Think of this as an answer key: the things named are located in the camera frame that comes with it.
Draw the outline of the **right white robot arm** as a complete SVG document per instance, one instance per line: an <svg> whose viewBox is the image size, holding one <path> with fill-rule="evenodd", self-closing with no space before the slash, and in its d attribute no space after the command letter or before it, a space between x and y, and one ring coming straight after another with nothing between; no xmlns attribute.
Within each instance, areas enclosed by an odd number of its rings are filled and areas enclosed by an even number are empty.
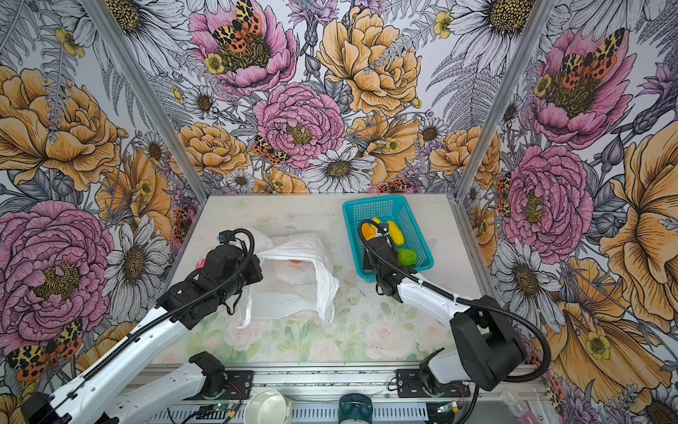
<svg viewBox="0 0 678 424"><path fill-rule="evenodd" d="M536 371L515 373L527 351L510 321L512 315L494 298L467 299L425 280L399 264L388 236L367 240L365 259L379 294L429 314L453 336L454 351L439 349L420 363L420 380L431 395L441 395L442 387L453 382L491 391L499 383L524 383L539 376Z"/></svg>

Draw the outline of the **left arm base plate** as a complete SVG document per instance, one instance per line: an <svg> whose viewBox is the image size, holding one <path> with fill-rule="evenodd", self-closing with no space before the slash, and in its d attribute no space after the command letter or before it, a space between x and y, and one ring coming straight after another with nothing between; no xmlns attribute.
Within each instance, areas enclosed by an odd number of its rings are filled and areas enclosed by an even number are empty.
<svg viewBox="0 0 678 424"><path fill-rule="evenodd" d="M242 400L250 399L254 386L254 371L252 370L226 370L217 375L215 391L210 395L211 399Z"/></svg>

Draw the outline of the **white plastic bag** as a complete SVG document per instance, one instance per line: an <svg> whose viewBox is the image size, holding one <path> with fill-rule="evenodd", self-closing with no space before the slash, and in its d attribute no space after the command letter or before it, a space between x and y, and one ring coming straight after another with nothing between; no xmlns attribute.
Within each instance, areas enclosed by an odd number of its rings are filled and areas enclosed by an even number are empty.
<svg viewBox="0 0 678 424"><path fill-rule="evenodd" d="M254 228L250 232L263 280L244 289L238 328L247 328L255 319L282 319L302 311L314 311L323 325L330 325L339 280L333 275L334 263L321 236L302 232L270 238Z"/></svg>

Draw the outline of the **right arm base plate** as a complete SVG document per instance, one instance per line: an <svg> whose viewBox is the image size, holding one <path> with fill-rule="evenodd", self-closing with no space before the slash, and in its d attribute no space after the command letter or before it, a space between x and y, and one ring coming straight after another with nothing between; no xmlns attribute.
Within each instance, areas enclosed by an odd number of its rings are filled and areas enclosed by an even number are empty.
<svg viewBox="0 0 678 424"><path fill-rule="evenodd" d="M463 381L437 383L432 376L421 369L397 369L395 383L400 399L445 398L461 399L471 396L469 384Z"/></svg>

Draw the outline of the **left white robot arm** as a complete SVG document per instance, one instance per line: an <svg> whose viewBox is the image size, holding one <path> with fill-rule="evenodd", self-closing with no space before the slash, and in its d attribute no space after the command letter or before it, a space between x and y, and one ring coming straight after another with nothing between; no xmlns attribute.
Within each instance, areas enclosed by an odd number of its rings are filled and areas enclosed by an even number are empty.
<svg viewBox="0 0 678 424"><path fill-rule="evenodd" d="M27 423L95 423L108 405L164 349L215 314L231 297L263 279L255 238L222 231L202 268L171 286L130 333L84 373L51 394L33 393L21 406Z"/></svg>

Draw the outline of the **green fruit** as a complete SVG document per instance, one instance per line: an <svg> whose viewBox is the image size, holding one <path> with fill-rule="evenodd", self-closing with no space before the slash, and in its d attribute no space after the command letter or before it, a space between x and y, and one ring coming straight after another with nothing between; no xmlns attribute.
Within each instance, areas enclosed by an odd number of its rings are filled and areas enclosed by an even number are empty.
<svg viewBox="0 0 678 424"><path fill-rule="evenodd" d="M418 261L418 254L409 248L400 248L397 251L397 262L402 267L414 267Z"/></svg>

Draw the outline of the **orange yellow mango fruit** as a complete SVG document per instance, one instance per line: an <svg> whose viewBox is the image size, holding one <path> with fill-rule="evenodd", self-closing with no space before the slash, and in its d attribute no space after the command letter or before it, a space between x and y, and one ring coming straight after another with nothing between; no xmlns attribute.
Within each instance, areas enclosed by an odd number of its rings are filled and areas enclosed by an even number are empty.
<svg viewBox="0 0 678 424"><path fill-rule="evenodd" d="M377 228L372 224L363 224L360 229L360 233L365 241L374 239L377 235L377 232Z"/></svg>

